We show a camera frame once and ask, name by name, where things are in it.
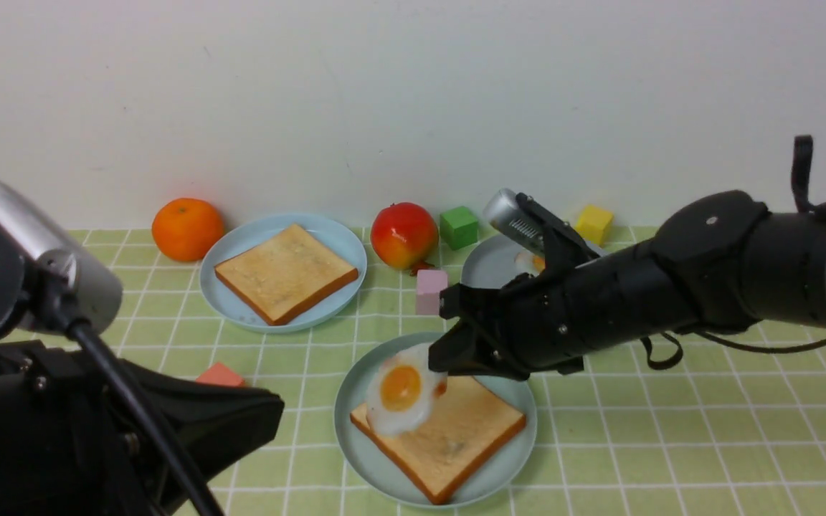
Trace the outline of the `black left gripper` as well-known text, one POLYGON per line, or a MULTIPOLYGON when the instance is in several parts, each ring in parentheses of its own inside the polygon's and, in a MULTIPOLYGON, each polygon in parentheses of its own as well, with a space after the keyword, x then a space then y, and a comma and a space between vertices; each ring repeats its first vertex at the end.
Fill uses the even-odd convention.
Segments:
MULTIPOLYGON (((285 402, 120 360, 202 480, 270 443, 285 402)), ((188 500, 151 435, 80 352, 0 343, 0 515, 171 515, 188 500)))

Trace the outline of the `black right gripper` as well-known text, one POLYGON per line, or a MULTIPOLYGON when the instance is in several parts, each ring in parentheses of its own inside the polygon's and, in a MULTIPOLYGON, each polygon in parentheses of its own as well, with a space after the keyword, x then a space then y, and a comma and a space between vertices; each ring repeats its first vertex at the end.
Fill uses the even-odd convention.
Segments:
POLYGON ((528 380, 569 375, 596 355, 589 334, 600 281, 518 277, 500 290, 456 284, 440 293, 439 315, 456 323, 429 347, 427 365, 449 376, 528 380))

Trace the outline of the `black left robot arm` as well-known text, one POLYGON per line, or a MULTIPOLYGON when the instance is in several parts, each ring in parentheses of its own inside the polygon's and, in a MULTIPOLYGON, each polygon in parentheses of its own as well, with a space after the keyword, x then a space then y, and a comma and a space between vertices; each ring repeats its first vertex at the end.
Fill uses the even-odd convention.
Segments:
MULTIPOLYGON (((285 402, 124 360, 194 460, 219 476, 276 437, 285 402)), ((0 343, 0 515, 171 515, 187 501, 163 455, 81 350, 0 343)))

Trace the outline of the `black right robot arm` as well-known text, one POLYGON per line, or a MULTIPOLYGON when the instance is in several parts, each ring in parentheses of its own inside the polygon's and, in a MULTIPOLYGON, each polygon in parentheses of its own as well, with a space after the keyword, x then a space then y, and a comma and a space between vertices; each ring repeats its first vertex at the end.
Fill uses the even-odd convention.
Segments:
POLYGON ((455 326, 429 347, 433 371, 526 380, 580 371, 584 356, 633 340, 649 348, 655 335, 734 348, 730 336, 760 321, 826 329, 826 204, 774 214, 743 191, 718 193, 606 255, 524 193, 499 191, 485 215, 546 267, 498 290, 443 291, 440 316, 455 326))

